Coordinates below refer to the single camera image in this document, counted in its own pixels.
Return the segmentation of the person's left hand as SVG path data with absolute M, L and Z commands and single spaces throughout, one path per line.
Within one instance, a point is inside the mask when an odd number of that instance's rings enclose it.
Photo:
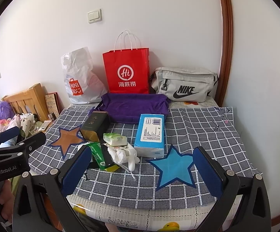
M 2 218 L 10 223 L 12 223 L 13 218 L 14 201 L 15 197 L 12 193 L 11 182 L 7 179 L 4 181 L 0 192 L 0 204 L 3 206 L 1 211 Z

